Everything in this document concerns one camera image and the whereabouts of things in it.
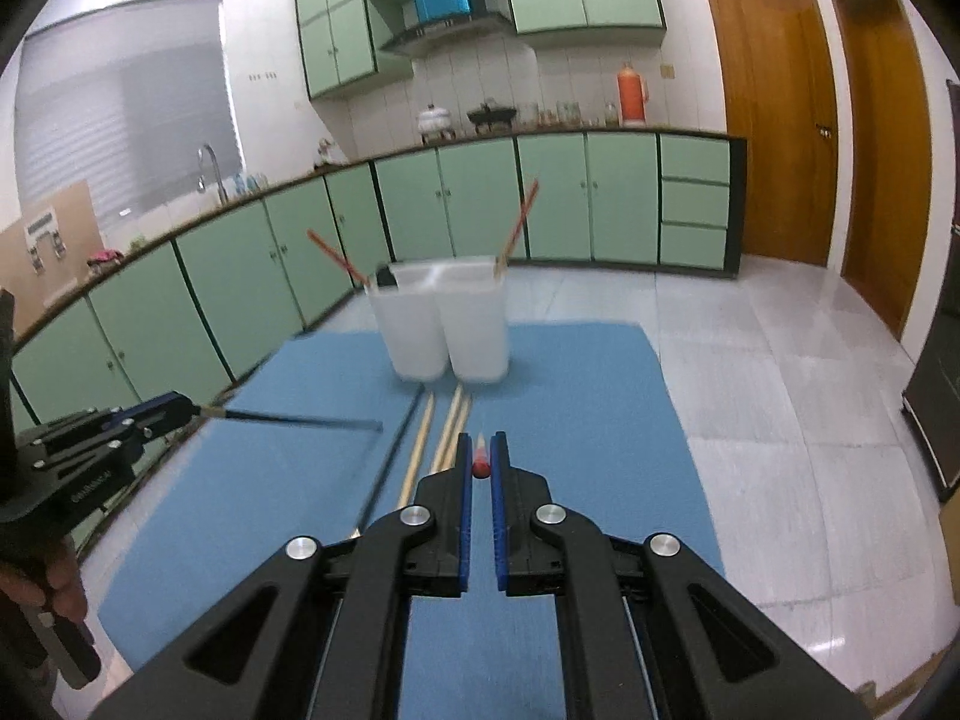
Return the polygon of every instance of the faucet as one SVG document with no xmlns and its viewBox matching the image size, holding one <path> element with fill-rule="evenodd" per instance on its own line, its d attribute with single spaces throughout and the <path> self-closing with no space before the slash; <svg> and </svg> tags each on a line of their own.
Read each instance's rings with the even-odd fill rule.
<svg viewBox="0 0 960 720">
<path fill-rule="evenodd" d="M 203 181 L 203 152 L 208 151 L 210 154 L 210 161 L 213 162 L 213 175 L 217 178 L 217 191 L 220 195 L 220 204 L 227 205 L 227 190 L 224 189 L 224 180 L 220 175 L 220 164 L 217 162 L 217 155 L 213 153 L 213 146 L 210 146 L 209 143 L 204 143 L 203 146 L 197 149 L 197 165 L 200 167 L 200 181 L 197 182 L 197 190 L 203 194 L 206 191 L 206 182 Z"/>
</svg>

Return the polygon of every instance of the blue gripper pad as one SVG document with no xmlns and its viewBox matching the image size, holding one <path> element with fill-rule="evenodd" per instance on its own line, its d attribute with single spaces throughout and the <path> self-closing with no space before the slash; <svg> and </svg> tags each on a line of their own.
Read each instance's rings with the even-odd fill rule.
<svg viewBox="0 0 960 720">
<path fill-rule="evenodd" d="M 496 588 L 500 592 L 507 589 L 507 509 L 504 504 L 504 475 L 510 469 L 510 456 L 507 454 L 507 434 L 502 430 L 494 434 L 490 441 L 490 482 L 491 502 L 493 503 L 493 562 L 496 566 Z"/>
<path fill-rule="evenodd" d="M 460 591 L 467 592 L 470 578 L 470 512 L 473 506 L 473 445 L 461 433 L 457 442 L 456 469 L 462 473 L 463 497 L 460 509 Z"/>
</svg>

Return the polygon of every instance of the human hand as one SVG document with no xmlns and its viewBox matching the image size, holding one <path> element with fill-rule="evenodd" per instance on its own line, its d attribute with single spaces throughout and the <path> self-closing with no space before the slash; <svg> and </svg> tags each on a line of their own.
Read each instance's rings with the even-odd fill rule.
<svg viewBox="0 0 960 720">
<path fill-rule="evenodd" d="M 47 583 L 54 590 L 54 611 L 71 622 L 83 622 L 88 606 L 77 556 L 69 546 L 61 543 L 44 563 Z M 46 595 L 37 583 L 27 579 L 20 569 L 3 562 L 0 562 L 0 592 L 13 603 L 26 607 L 42 607 L 46 603 Z"/>
</svg>

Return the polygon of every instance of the kitchen countertop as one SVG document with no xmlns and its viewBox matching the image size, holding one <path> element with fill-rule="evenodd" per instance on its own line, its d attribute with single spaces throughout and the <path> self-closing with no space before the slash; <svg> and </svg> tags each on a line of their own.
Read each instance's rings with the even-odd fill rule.
<svg viewBox="0 0 960 720">
<path fill-rule="evenodd" d="M 107 279 L 111 278 L 114 274 L 121 271 L 126 266 L 131 263 L 136 262 L 141 257 L 146 256 L 156 248 L 161 247 L 162 245 L 178 238 L 186 232 L 189 232 L 195 227 L 199 227 L 202 224 L 207 223 L 210 220 L 214 220 L 222 214 L 228 214 L 231 211 L 236 211 L 237 209 L 243 208 L 244 206 L 256 202 L 258 200 L 264 199 L 264 197 L 270 196 L 271 194 L 276 194 L 278 191 L 283 191 L 286 189 L 291 189 L 291 187 L 299 186 L 305 184 L 308 181 L 312 181 L 315 178 L 319 178 L 323 175 L 330 175 L 333 172 L 339 172 L 339 170 L 347 170 L 348 167 L 356 167 L 357 165 L 363 165 L 367 162 L 374 162 L 380 159 L 386 159 L 388 157 L 401 156 L 402 154 L 409 154 L 416 151 L 424 151 L 427 148 L 447 148 L 448 146 L 462 146 L 464 143 L 474 143 L 476 141 L 484 140 L 494 140 L 496 138 L 504 137 L 523 137 L 525 135 L 547 135 L 547 134 L 572 134 L 572 133 L 589 133 L 589 132 L 652 132 L 665 135 L 690 135 L 698 138 L 722 138 L 725 140 L 731 140 L 736 138 L 736 136 L 730 135 L 726 132 L 716 132 L 714 130 L 704 130 L 704 129 L 684 129 L 680 127 L 666 127 L 665 125 L 652 125 L 651 127 L 586 127 L 581 125 L 580 127 L 564 127 L 563 125 L 554 125 L 553 127 L 541 127 L 537 129 L 515 129 L 513 132 L 496 132 L 491 134 L 482 134 L 482 135 L 467 135 L 464 137 L 458 137 L 455 140 L 451 141 L 441 141 L 438 143 L 429 143 L 429 145 L 422 145 L 421 143 L 415 143 L 413 146 L 405 146 L 405 148 L 397 148 L 394 151 L 386 151 L 380 154 L 375 154 L 373 156 L 368 156 L 364 159 L 358 159 L 355 162 L 347 162 L 344 164 L 338 165 L 324 165 L 318 170 L 311 170 L 310 172 L 305 173 L 304 175 L 298 176 L 296 178 L 291 178 L 287 181 L 281 181 L 278 184 L 272 184 L 264 190 L 255 191 L 251 194 L 244 194 L 240 199 L 229 202 L 227 205 L 218 206 L 209 211 L 205 211 L 200 215 L 196 215 L 191 220 L 186 221 L 185 223 L 174 227 L 171 230 L 168 230 L 166 233 L 157 237 L 155 239 L 147 242 L 144 247 L 141 247 L 139 250 L 128 254 L 124 257 L 123 262 L 114 266 L 113 268 L 107 269 L 95 276 L 91 276 L 88 280 L 80 284 L 72 292 L 61 295 L 55 302 L 53 302 L 50 307 L 43 313 L 36 322 L 34 322 L 30 327 L 28 327 L 22 335 L 16 339 L 16 349 L 21 348 L 23 344 L 30 341 L 37 333 L 46 327 L 54 317 L 72 305 L 74 302 L 83 298 L 87 295 L 90 290 L 93 290 L 98 285 L 102 284 Z"/>
</svg>

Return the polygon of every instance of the metal screw cap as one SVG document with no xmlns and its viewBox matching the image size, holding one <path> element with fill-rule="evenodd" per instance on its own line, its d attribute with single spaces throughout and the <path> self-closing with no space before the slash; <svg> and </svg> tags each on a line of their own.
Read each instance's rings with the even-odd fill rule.
<svg viewBox="0 0 960 720">
<path fill-rule="evenodd" d="M 680 552 L 680 541 L 676 536 L 671 536 L 670 533 L 657 533 L 654 538 L 650 539 L 650 549 L 653 550 L 655 555 L 673 557 Z"/>
<path fill-rule="evenodd" d="M 422 525 L 430 519 L 430 509 L 425 506 L 408 506 L 400 512 L 400 522 L 404 525 Z"/>
<path fill-rule="evenodd" d="M 559 525 L 566 519 L 566 509 L 555 503 L 545 503 L 536 510 L 536 519 L 544 525 Z"/>
<path fill-rule="evenodd" d="M 287 541 L 286 552 L 293 560 L 306 560 L 317 552 L 317 543 L 310 536 L 297 536 Z"/>
</svg>

